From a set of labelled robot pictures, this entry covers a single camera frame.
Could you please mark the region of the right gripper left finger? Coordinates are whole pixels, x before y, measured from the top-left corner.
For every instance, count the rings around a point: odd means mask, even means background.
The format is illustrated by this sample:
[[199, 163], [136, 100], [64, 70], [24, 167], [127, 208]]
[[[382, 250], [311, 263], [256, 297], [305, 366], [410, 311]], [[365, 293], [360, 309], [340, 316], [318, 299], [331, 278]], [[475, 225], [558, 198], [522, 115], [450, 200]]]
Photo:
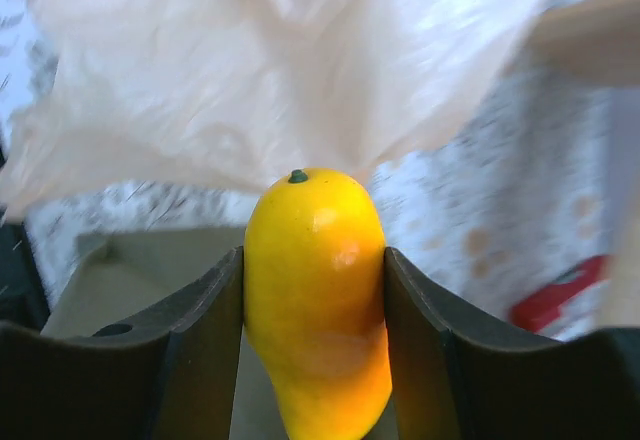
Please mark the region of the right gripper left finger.
[[1, 325], [5, 439], [225, 439], [242, 335], [243, 251], [88, 337]]

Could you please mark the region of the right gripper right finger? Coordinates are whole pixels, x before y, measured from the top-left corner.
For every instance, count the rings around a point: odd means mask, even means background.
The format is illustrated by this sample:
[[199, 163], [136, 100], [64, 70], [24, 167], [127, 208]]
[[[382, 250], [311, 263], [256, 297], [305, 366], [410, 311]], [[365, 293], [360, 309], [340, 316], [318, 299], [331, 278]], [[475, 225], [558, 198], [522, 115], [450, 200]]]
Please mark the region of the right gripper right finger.
[[402, 439], [635, 439], [639, 332], [559, 342], [449, 292], [385, 251], [384, 303]]

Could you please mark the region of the yellow mango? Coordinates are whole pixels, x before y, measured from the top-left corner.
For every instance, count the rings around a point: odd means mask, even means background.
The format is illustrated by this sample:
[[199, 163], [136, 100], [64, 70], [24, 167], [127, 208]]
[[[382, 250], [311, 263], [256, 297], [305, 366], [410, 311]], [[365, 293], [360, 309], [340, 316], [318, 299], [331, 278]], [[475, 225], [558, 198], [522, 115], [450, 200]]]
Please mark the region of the yellow mango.
[[244, 326], [291, 439], [361, 439], [392, 380], [386, 241], [367, 190], [296, 169], [259, 199], [244, 238]]

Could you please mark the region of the orange plastic grocery bag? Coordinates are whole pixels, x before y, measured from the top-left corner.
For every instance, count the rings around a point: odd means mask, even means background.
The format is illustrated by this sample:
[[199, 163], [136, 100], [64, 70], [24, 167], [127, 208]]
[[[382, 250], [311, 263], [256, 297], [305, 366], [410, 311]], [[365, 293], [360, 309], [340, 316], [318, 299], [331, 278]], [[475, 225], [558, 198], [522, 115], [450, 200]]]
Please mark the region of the orange plastic grocery bag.
[[1, 203], [136, 180], [259, 193], [449, 143], [557, 0], [27, 0], [57, 56]]

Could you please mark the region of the dark green tote bag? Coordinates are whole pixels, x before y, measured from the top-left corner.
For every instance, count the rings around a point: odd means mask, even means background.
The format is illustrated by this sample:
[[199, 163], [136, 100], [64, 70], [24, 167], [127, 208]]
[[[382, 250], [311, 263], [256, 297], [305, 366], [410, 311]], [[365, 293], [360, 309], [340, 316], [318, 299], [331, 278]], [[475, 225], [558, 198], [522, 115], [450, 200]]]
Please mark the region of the dark green tote bag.
[[[42, 332], [53, 338], [89, 336], [198, 279], [243, 242], [243, 228], [234, 226], [81, 235], [76, 268]], [[286, 436], [268, 375], [246, 340], [240, 347], [230, 436]]]

